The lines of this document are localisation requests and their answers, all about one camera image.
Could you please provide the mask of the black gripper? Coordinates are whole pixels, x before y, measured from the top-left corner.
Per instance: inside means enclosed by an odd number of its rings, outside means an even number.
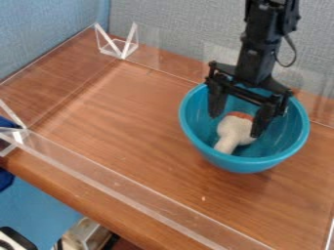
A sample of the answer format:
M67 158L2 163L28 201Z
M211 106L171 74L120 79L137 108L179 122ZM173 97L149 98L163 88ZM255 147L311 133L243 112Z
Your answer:
M208 63L204 85L208 89L208 114L212 118L218 117L224 110L230 95L259 106L250 130L252 138L260 136L272 118L284 113L292 97L292 90L283 86L271 75L254 83L236 75L232 65L218 61Z

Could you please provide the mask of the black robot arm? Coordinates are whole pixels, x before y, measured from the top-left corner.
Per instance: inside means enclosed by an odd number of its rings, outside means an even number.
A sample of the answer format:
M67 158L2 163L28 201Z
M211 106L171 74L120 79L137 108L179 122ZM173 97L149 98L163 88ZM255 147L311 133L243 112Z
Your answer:
M230 95L259 106L250 136L258 138L270 122L287 110L292 90L272 78L274 65L290 67L296 47L290 33L300 20L299 0L246 0L246 30L238 63L208 63L207 108L212 118L224 110Z

